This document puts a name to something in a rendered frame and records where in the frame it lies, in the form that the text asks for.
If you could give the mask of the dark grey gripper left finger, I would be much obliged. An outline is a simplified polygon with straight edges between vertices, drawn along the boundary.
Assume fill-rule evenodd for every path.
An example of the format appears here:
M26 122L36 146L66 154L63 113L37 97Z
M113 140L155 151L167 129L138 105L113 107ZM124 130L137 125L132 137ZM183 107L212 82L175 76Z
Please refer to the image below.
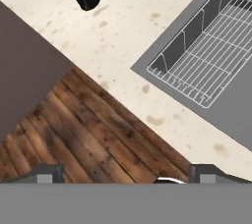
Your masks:
M1 181L1 184L63 184L63 166L61 164L38 164L27 174Z

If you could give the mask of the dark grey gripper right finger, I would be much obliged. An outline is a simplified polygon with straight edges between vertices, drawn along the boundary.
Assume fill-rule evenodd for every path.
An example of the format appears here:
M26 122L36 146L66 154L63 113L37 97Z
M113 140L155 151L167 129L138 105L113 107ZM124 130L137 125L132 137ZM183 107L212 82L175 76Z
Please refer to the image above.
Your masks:
M252 181L226 174L214 164L191 164L188 175L189 182L194 184L252 184Z

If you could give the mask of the grey sink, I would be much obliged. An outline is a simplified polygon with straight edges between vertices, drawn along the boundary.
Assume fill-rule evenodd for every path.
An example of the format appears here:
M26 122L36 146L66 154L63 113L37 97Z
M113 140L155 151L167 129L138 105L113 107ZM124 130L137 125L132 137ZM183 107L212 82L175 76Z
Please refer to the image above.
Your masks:
M132 70L252 151L252 0L192 0Z

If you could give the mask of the mauve cupboard front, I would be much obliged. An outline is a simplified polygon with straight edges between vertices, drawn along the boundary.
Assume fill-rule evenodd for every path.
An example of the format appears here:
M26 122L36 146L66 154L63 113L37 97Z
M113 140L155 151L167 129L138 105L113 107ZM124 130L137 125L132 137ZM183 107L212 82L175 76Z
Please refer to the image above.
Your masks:
M0 140L72 66L68 58L0 1Z

